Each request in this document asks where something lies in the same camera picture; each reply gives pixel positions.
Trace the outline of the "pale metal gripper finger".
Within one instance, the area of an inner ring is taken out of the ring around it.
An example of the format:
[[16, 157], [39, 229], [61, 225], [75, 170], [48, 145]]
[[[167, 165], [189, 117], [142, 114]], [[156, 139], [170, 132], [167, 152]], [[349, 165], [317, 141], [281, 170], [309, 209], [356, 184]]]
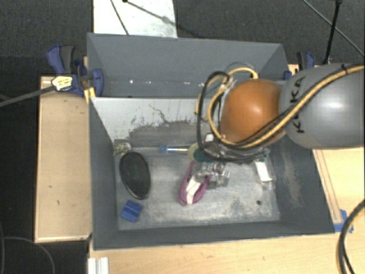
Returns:
[[224, 163], [203, 163], [199, 169], [201, 175], [219, 176], [224, 173]]
[[229, 183], [229, 176], [213, 176], [205, 175], [197, 177], [196, 181], [203, 184], [207, 189], [215, 189], [218, 187], [227, 187]]

